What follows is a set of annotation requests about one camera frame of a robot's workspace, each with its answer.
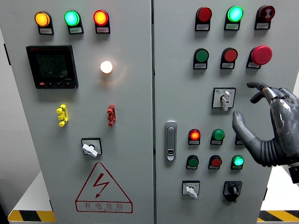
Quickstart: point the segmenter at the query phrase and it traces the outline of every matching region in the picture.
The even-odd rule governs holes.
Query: black and yellow hazard stripe
[[[13,210],[9,214],[8,220],[19,222],[56,222],[56,218],[53,211]]]
[[[299,211],[260,211],[258,222],[298,222]]]

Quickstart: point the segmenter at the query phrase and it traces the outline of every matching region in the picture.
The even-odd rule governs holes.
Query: robotic hand
[[[260,140],[246,126],[240,112],[233,113],[233,129],[253,159],[262,166],[289,165],[293,183],[299,183],[299,99],[289,90],[273,88],[263,83],[247,83],[249,88],[257,88],[259,93],[251,98],[257,103],[266,98],[270,105],[270,115],[274,138]]]

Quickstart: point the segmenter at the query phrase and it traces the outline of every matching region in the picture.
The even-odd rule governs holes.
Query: red terminal connector
[[[107,113],[108,113],[108,120],[109,120],[108,126],[112,127],[116,122],[115,107],[113,104],[110,104]]]

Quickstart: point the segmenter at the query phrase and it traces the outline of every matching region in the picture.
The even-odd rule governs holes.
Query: yellow terminal connector
[[[58,120],[60,120],[59,126],[63,127],[69,120],[69,117],[67,116],[66,105],[61,104],[56,110],[56,113],[58,113]]]

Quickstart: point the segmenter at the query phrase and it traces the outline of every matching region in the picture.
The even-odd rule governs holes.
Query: green indicator light
[[[197,159],[190,159],[188,163],[190,167],[195,167],[198,165],[199,162]]]
[[[64,20],[67,23],[67,25],[69,26],[76,26],[78,25],[80,18],[79,18],[79,14],[76,11],[68,11],[65,13],[64,15]]]
[[[213,138],[217,141],[221,141],[222,139],[224,139],[224,131],[221,129],[216,129],[215,131],[213,131],[212,134]]]
[[[243,17],[243,9],[240,6],[233,6],[228,10],[228,19],[231,22],[238,22]]]
[[[209,58],[209,54],[206,50],[199,50],[196,53],[196,60],[199,62],[205,62]]]
[[[233,157],[233,163],[236,166],[241,166],[244,163],[244,159],[241,155],[236,155],[236,156]]]

